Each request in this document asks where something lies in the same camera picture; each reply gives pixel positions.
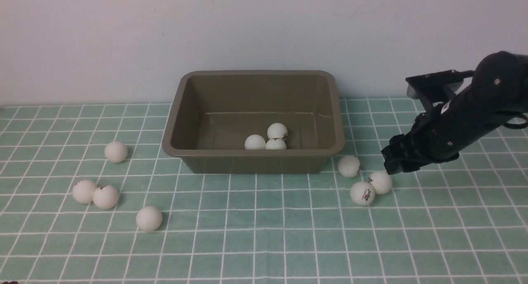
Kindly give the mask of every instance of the white label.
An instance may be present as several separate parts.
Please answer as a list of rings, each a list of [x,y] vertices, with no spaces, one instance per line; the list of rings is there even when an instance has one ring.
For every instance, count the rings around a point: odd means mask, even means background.
[[[447,109],[449,108],[449,103],[450,103],[450,102],[451,102],[451,100],[449,100],[449,101],[447,102],[447,104],[443,105],[442,110],[440,111],[440,114],[443,114],[444,111],[447,111]]]

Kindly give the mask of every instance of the ping pong ball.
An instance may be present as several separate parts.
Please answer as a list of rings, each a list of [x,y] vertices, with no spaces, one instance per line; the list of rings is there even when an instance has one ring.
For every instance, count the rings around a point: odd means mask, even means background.
[[[104,148],[104,156],[109,162],[119,163],[125,160],[128,155],[127,146],[124,143],[113,141]]]
[[[268,139],[281,139],[286,141],[288,137],[288,128],[282,123],[273,123],[268,128]]]
[[[253,134],[245,139],[244,147],[246,150],[264,150],[266,148],[266,140],[258,134]]]
[[[350,198],[355,204],[360,206],[370,205],[376,196],[376,190],[372,184],[367,182],[357,182],[350,188]]]
[[[82,180],[75,184],[71,190],[73,199],[82,204],[89,204],[94,200],[94,192],[97,189],[97,184],[90,180]]]
[[[144,232],[155,231],[162,225],[162,220],[162,212],[152,206],[140,209],[136,215],[137,227]]]
[[[266,143],[266,150],[285,150],[286,143],[281,139],[271,139]]]
[[[376,194],[385,194],[392,189],[392,178],[386,171],[373,172],[368,182],[374,186]]]
[[[355,177],[360,168],[360,160],[356,156],[343,156],[337,163],[337,170],[343,177]]]
[[[100,186],[94,192],[94,205],[99,209],[109,209],[119,201],[119,191],[112,185]]]

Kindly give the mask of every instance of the green tile floor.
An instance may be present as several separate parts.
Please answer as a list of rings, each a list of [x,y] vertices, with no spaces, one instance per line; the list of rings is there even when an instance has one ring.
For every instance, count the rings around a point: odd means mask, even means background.
[[[32,284],[528,283],[528,137],[499,129],[460,160],[394,176],[370,207],[349,188],[421,107],[342,99],[363,172],[194,175],[160,149],[169,104],[0,109],[0,281]],[[110,141],[132,153],[104,160]],[[109,211],[73,201],[81,179],[123,193]],[[138,232],[136,211],[164,224]]]

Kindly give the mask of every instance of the plastic tub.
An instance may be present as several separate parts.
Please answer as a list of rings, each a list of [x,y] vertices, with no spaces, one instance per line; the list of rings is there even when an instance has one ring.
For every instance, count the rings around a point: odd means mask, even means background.
[[[288,128],[287,150],[244,149],[275,122]],[[315,70],[189,73],[162,140],[193,173],[318,173],[344,144],[335,79]]]

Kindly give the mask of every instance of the robotic arm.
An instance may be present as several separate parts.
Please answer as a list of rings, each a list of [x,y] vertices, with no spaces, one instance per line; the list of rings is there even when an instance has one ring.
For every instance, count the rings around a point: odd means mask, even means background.
[[[464,79],[471,85],[459,94]],[[419,114],[407,134],[392,137],[381,153],[389,175],[456,160],[459,152],[504,126],[528,126],[528,56],[505,51],[484,58],[475,71],[455,70],[409,77],[407,96],[419,99]],[[509,123],[514,118],[520,124]]]

